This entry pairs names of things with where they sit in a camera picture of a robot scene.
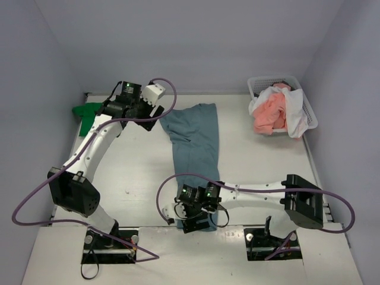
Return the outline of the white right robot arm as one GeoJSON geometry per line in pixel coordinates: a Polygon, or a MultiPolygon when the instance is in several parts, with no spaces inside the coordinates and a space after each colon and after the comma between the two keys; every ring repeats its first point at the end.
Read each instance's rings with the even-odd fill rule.
{"type": "Polygon", "coordinates": [[[213,214],[234,208],[265,209],[262,236],[270,245],[279,243],[298,228],[322,229],[323,197],[316,185],[299,175],[287,175],[284,181],[265,184],[257,192],[245,192],[239,185],[209,182],[205,188],[184,185],[175,202],[189,210],[213,214]]]}

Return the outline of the white laundry basket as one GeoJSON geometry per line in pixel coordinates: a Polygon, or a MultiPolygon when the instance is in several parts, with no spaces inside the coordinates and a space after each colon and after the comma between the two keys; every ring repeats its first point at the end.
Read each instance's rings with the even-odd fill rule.
{"type": "MultiPolygon", "coordinates": [[[[253,112],[253,106],[259,97],[260,93],[267,88],[273,86],[274,84],[286,84],[294,90],[301,89],[301,85],[292,75],[266,75],[259,77],[251,77],[247,80],[247,85],[249,93],[251,95],[251,102],[249,104],[248,110],[251,115],[253,112]]],[[[308,98],[303,94],[303,112],[305,113],[308,121],[308,129],[315,129],[318,126],[318,120],[312,110],[308,98]]]]}

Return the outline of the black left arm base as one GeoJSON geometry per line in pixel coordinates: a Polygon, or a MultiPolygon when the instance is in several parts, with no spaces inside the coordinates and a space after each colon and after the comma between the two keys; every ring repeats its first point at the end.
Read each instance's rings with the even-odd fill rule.
{"type": "Polygon", "coordinates": [[[100,236],[87,230],[84,244],[82,264],[134,264],[136,247],[124,245],[108,237],[100,236]]]}

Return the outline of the grey-blue t shirt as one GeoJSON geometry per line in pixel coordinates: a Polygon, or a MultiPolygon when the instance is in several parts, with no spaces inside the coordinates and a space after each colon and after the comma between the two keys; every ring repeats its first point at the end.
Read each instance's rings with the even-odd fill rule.
{"type": "Polygon", "coordinates": [[[219,124],[214,103],[172,110],[160,119],[160,124],[172,143],[176,174],[196,173],[214,181],[220,179],[219,124]]]}

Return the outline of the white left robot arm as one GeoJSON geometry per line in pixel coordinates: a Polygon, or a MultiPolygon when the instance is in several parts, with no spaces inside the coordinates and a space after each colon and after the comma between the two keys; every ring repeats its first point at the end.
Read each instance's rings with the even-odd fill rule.
{"type": "Polygon", "coordinates": [[[111,94],[96,112],[94,122],[80,146],[66,163],[48,172],[53,203],[100,230],[97,242],[105,249],[119,241],[118,222],[100,206],[100,192],[92,182],[107,149],[126,127],[126,119],[138,120],[138,125],[151,131],[155,118],[164,112],[156,105],[166,89],[150,82],[147,86],[121,81],[121,92],[111,94]]]}

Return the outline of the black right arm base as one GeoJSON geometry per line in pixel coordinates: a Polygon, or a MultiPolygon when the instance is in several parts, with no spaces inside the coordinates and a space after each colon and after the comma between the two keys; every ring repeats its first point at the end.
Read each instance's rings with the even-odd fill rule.
{"type": "Polygon", "coordinates": [[[265,261],[266,257],[280,249],[281,252],[272,257],[271,261],[302,259],[298,236],[293,233],[283,245],[285,238],[270,236],[264,227],[243,228],[248,261],[265,261]]]}

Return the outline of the green t shirt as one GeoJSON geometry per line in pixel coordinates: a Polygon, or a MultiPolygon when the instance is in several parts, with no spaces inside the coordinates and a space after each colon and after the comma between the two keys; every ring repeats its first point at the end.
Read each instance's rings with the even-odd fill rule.
{"type": "Polygon", "coordinates": [[[85,137],[91,130],[96,114],[101,106],[102,103],[85,103],[84,105],[72,108],[73,114],[81,118],[80,137],[85,137]]]}

